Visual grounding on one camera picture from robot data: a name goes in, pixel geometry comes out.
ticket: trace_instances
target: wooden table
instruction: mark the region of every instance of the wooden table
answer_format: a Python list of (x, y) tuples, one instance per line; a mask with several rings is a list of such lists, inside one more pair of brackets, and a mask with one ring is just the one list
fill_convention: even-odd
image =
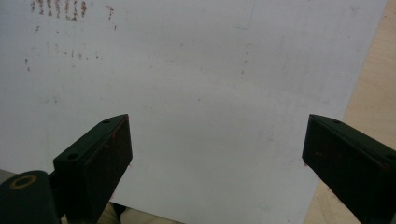
[[(344, 122), (396, 149), (396, 0), (388, 1)], [(320, 182), (304, 223), (354, 224), (359, 221)]]

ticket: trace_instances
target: wooden surface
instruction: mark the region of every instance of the wooden surface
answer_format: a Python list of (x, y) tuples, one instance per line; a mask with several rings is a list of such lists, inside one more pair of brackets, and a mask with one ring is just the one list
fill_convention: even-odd
[[(378, 25), (344, 122), (396, 149), (396, 0), (389, 0)], [(305, 224), (359, 221), (322, 182)]]

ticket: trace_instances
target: dark marks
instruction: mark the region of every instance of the dark marks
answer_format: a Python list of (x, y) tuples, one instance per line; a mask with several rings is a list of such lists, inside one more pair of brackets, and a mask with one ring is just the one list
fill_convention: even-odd
[(30, 4), (31, 7), (31, 11), (34, 12), (35, 11), (35, 0), (32, 1), (32, 3)]
[[(31, 12), (38, 11), (40, 15), (61, 18), (68, 21), (77, 21), (78, 18), (84, 18), (87, 12), (87, 3), (85, 0), (30, 0)], [(110, 10), (110, 16), (113, 14), (113, 8)]]
[(69, 16), (67, 15), (69, 13), (69, 0), (66, 0), (66, 3), (64, 4), (64, 12), (66, 13), (66, 18), (70, 20)]
[(111, 16), (112, 16), (113, 13), (114, 13), (114, 9), (113, 9), (113, 7), (111, 7), (111, 6), (106, 6), (106, 8), (109, 10), (108, 19), (111, 20)]
[(87, 10), (87, 5), (85, 4), (84, 1), (81, 2), (81, 16), (85, 16), (85, 10)]
[(51, 0), (47, 0), (47, 9), (49, 10), (49, 16), (52, 16)]
[(60, 0), (55, 0), (56, 18), (59, 18), (59, 14), (61, 14), (61, 9), (59, 8), (59, 1)]
[(44, 9), (43, 9), (43, 0), (37, 0), (38, 1), (38, 5), (40, 6), (40, 15), (44, 14)]
[(73, 18), (72, 21), (77, 21), (77, 0), (74, 1), (74, 12), (73, 12)]

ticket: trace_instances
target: white paper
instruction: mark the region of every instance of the white paper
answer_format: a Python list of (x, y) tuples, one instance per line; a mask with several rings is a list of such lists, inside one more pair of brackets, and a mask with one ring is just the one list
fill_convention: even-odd
[(128, 113), (113, 201), (186, 223), (302, 223), (310, 113), (341, 119), (387, 1), (4, 1), (0, 168), (52, 171)]

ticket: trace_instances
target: paper sheet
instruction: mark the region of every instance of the paper sheet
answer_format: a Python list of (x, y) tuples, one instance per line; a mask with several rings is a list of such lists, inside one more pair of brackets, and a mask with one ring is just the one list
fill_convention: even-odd
[(341, 119), (385, 0), (6, 1), (0, 168), (52, 171), (131, 116), (113, 201), (186, 223), (302, 223), (308, 115)]

